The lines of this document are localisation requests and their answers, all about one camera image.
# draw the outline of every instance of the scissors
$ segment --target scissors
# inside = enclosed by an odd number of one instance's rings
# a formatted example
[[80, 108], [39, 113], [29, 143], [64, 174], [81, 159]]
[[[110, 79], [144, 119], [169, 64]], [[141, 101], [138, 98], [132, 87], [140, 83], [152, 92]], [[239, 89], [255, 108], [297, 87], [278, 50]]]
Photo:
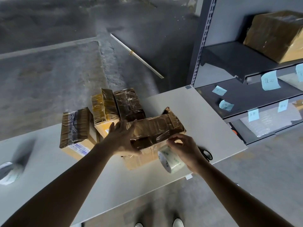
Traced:
[[208, 150], [204, 150], [204, 149], [202, 149], [200, 147], [198, 147], [198, 148], [199, 148], [201, 154], [204, 156], [204, 158], [206, 158], [206, 160], [208, 162], [212, 160], [212, 155], [211, 155], [211, 153]]

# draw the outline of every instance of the person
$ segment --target person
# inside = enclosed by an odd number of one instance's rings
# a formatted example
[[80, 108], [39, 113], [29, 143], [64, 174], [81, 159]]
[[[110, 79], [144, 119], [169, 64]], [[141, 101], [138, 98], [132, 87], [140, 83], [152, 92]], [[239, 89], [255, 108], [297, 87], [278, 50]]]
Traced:
[[[136, 121], [129, 129], [126, 123], [126, 120], [116, 125], [112, 123], [108, 136], [102, 142], [26, 202], [2, 227], [69, 227], [108, 160], [114, 154], [141, 154], [130, 142]], [[174, 134], [167, 140], [167, 145], [192, 172], [206, 181], [240, 227], [292, 226], [210, 164], [192, 137]], [[136, 227], [142, 227], [142, 224], [138, 223]], [[176, 219], [174, 227], [184, 225]]]

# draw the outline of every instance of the shelving unit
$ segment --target shelving unit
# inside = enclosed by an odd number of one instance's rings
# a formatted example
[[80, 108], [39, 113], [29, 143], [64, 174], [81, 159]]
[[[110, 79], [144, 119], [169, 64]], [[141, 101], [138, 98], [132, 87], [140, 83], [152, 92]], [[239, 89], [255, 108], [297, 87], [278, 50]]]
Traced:
[[[275, 90], [264, 91], [261, 85], [264, 73], [277, 70], [277, 77], [295, 73], [295, 66], [303, 59], [278, 64], [243, 45], [255, 15], [281, 10], [303, 12], [303, 0], [203, 0], [187, 84], [193, 85], [225, 122], [231, 122], [248, 145], [303, 124], [299, 119], [257, 137], [241, 122], [248, 110], [259, 108], [260, 113], [278, 108], [285, 99], [289, 103], [303, 100], [303, 91], [282, 80], [278, 80], [281, 88]], [[209, 67], [218, 71], [210, 72]], [[223, 96], [212, 92], [217, 85], [227, 90]], [[234, 104], [230, 112], [219, 108], [223, 99]]]

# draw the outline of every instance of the white stick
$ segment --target white stick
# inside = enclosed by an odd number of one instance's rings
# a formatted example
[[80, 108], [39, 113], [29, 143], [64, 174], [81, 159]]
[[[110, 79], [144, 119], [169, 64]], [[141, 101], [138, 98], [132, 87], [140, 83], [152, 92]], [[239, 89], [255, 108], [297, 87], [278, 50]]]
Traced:
[[134, 53], [133, 50], [131, 50], [129, 47], [127, 47], [125, 44], [123, 44], [118, 38], [116, 38], [113, 34], [111, 34], [111, 37], [114, 38], [120, 45], [122, 45], [124, 48], [126, 48], [130, 54], [133, 54], [135, 57], [138, 58], [143, 64], [145, 64], [150, 70], [152, 70], [157, 76], [159, 76], [161, 79], [164, 77], [157, 72], [152, 66], [150, 66], [148, 63], [146, 63], [141, 57], [139, 57], [136, 53]]

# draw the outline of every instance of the person's left arm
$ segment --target person's left arm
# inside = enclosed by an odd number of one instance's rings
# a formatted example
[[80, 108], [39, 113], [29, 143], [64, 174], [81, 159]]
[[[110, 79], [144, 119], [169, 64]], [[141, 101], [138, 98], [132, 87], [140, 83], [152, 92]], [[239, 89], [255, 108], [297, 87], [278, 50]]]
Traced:
[[136, 122], [128, 130], [126, 123], [112, 123], [101, 143], [26, 202], [2, 227], [69, 227], [112, 155], [141, 154], [130, 142]]

